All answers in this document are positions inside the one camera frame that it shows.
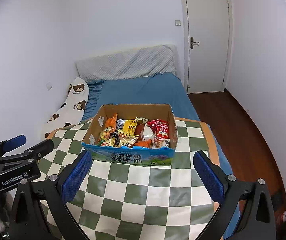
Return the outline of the green fruit candy bag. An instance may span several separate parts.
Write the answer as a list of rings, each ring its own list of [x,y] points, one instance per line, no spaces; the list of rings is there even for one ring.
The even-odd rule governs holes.
[[[103,142],[105,142],[109,139],[111,128],[112,127],[109,126],[99,133],[98,145],[101,145]]]

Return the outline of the white cookie snack bag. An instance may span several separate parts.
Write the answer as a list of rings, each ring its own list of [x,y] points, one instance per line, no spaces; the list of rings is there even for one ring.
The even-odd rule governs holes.
[[[149,143],[149,148],[157,148],[157,138],[153,130],[147,124],[144,124],[144,129],[141,132],[142,141]]]

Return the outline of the pale green cartoon snack packet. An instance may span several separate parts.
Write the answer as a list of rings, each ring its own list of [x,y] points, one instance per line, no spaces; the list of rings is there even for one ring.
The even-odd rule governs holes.
[[[169,148],[170,139],[155,138],[153,148]]]

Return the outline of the yellow egg biscuit snack bag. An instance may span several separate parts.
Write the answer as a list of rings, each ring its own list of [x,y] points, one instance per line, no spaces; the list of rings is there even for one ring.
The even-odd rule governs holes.
[[[118,133],[119,135],[119,145],[118,147],[126,147],[126,148],[131,148],[137,139],[139,138],[138,135],[135,134],[128,134],[125,132],[120,132]]]

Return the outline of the black barcode snack packet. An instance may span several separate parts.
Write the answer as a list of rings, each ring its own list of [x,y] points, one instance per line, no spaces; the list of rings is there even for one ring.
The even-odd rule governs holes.
[[[116,140],[119,140],[118,130],[122,130],[124,127],[126,120],[124,119],[118,119],[116,121],[116,130],[115,130],[115,138]]]

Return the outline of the cardboard milk box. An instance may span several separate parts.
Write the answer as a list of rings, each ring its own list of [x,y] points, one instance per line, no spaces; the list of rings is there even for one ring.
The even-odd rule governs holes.
[[[160,119],[168,122],[169,148],[145,148],[132,146],[131,148],[118,147],[119,140],[115,139],[114,147],[98,145],[99,133],[103,131],[107,119],[115,113],[118,119],[131,120],[142,117],[150,120]],[[110,137],[115,138],[115,131],[110,130]],[[82,146],[89,151],[95,160],[134,164],[169,166],[173,159],[178,142],[178,133],[172,107],[168,104],[108,104],[102,105],[91,121]]]

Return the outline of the white bear print pillow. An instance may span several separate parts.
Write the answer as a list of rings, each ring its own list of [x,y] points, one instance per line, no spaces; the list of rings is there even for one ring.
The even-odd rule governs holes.
[[[44,125],[42,138],[46,139],[56,129],[78,124],[84,115],[88,95],[88,85],[83,79],[76,77],[69,86],[65,102]]]

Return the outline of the yellow dark-print snack bag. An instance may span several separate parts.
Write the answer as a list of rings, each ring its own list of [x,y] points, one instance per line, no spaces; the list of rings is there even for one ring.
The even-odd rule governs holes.
[[[142,117],[136,117],[131,120],[123,120],[122,130],[128,134],[134,134],[136,127],[140,124],[145,124],[148,122],[148,119]]]

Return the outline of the white wall switch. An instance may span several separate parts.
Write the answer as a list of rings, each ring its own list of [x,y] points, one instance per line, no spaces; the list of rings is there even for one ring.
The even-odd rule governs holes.
[[[175,20],[175,25],[176,26],[180,26],[181,25],[181,21],[180,20]]]

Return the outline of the yellow panda snack bag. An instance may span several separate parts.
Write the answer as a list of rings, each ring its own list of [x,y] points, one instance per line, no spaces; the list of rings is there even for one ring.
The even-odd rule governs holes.
[[[115,145],[115,138],[110,138],[101,143],[101,146],[104,146],[104,147],[114,147],[114,145]]]

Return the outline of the grey white headboard cushion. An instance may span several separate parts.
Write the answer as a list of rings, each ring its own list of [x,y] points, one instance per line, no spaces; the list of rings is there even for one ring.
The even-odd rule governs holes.
[[[176,46],[165,44],[90,57],[77,61],[76,69],[80,78],[92,82],[176,74],[177,65]]]

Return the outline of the white door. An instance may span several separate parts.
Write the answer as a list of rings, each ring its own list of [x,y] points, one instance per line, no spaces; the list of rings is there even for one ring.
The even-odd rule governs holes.
[[[231,0],[182,0],[184,87],[189,94],[221,92],[232,47]],[[190,38],[200,42],[190,49]]]

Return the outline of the red long snack package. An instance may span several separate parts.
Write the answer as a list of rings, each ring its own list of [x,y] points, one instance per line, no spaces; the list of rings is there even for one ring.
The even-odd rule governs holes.
[[[158,139],[169,139],[168,122],[160,119],[154,119],[147,122],[147,126],[151,128],[154,135]]]

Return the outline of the orange snack packet with QR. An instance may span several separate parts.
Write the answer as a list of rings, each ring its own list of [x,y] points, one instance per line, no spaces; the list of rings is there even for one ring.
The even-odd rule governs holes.
[[[111,118],[107,119],[105,127],[109,128],[110,130],[112,130],[112,132],[114,132],[116,130],[117,119],[118,119],[118,114],[115,113]]]

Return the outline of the small orange snack packet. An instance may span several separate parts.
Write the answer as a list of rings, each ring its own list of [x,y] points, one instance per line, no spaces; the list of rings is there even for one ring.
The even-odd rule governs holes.
[[[145,147],[145,148],[149,148],[149,143],[142,141],[142,137],[141,137],[141,132],[144,129],[144,124],[140,124],[136,130],[135,130],[135,135],[138,135],[139,138],[137,139],[137,141],[135,142],[134,146],[138,146],[138,147]]]

